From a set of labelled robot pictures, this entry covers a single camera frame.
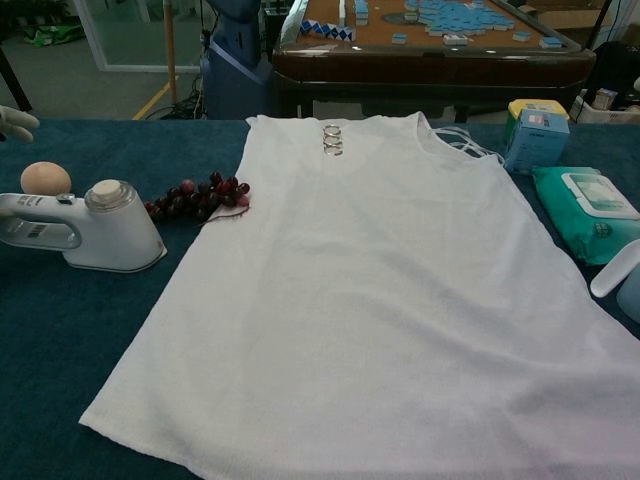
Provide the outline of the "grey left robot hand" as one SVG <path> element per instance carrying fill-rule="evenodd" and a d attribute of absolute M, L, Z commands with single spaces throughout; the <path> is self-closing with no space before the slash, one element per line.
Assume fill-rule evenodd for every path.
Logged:
<path fill-rule="evenodd" d="M 1 141 L 9 137 L 32 143 L 33 131 L 38 129 L 40 121 L 33 115 L 7 106 L 0 106 L 0 137 Z"/>

